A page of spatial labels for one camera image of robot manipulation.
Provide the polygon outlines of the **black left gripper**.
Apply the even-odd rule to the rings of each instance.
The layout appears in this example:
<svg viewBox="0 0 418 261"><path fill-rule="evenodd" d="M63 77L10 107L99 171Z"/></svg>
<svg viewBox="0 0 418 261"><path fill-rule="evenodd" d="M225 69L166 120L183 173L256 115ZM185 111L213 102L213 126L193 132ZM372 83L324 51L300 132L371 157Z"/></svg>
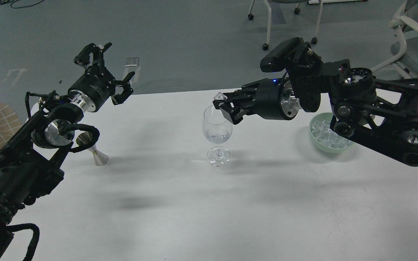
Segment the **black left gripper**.
<svg viewBox="0 0 418 261"><path fill-rule="evenodd" d="M123 104L134 92L130 83L134 71L122 80L116 80L111 73L106 73L103 53L111 46L111 42L103 47L90 43L74 58L74 64L83 67L85 72L68 89L68 96L70 103L83 112L97 112L110 96L114 105Z"/></svg>

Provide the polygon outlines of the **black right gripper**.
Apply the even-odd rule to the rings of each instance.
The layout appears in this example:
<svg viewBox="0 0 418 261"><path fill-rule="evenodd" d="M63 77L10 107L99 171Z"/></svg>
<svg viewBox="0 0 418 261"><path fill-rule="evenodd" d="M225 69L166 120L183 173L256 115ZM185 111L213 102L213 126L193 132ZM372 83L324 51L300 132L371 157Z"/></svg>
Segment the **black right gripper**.
<svg viewBox="0 0 418 261"><path fill-rule="evenodd" d="M233 125L245 115L258 115L267 120L292 120L302 109L289 78L261 79L234 92L222 93L213 105Z"/></svg>

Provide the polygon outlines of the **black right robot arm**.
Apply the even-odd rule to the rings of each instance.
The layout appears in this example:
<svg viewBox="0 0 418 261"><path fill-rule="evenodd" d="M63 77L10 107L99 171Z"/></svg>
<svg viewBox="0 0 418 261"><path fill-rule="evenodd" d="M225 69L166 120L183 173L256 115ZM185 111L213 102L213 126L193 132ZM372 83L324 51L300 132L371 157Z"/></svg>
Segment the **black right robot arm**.
<svg viewBox="0 0 418 261"><path fill-rule="evenodd" d="M232 124L245 115L292 120L298 110L316 112L328 94L330 129L409 166L418 166L418 79L378 80L348 60L298 58L262 60L262 70L286 70L287 77L262 79L215 98L214 107Z"/></svg>

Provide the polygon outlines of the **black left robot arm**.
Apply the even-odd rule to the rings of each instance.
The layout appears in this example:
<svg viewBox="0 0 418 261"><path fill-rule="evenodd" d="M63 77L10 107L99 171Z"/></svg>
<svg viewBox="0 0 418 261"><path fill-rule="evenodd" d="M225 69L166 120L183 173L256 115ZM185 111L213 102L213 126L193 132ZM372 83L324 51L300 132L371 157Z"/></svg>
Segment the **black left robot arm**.
<svg viewBox="0 0 418 261"><path fill-rule="evenodd" d="M36 199L50 194L63 180L61 165L69 153L93 147L99 130L81 124L85 112L96 112L111 99L123 104L133 89L129 72L117 80L106 68L104 53L112 46L86 45L74 63L85 69L66 95L25 95L28 120L0 149L0 258L14 238L15 232L31 230L32 239L24 260L33 259L40 229L33 223L11 225L13 217Z"/></svg>

